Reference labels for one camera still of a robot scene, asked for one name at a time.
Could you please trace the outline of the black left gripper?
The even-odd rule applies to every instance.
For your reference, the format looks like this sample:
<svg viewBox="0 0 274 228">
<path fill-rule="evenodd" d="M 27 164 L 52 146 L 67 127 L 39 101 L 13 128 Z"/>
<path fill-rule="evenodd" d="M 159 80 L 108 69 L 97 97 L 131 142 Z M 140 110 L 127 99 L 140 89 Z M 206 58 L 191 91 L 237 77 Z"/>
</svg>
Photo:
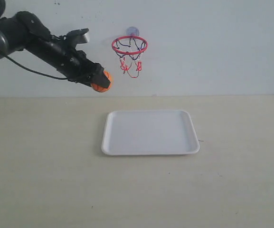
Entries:
<svg viewBox="0 0 274 228">
<path fill-rule="evenodd" d="M 87 59 L 85 52 L 49 43 L 48 63 L 69 81 L 99 88 L 110 87 L 110 74 L 98 64 Z"/>
</svg>

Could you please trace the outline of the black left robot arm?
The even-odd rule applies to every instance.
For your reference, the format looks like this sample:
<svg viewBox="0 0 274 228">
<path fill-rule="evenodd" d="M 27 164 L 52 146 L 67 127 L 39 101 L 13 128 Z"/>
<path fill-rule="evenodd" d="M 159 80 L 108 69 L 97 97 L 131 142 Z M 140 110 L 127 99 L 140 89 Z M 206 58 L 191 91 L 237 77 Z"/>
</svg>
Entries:
<svg viewBox="0 0 274 228">
<path fill-rule="evenodd" d="M 12 60 L 10 54 L 27 50 L 61 73 L 61 80 L 108 88 L 111 80 L 104 68 L 76 50 L 78 44 L 89 41 L 88 31 L 83 28 L 55 36 L 35 14 L 20 11 L 12 18 L 0 18 L 0 59 Z"/>
</svg>

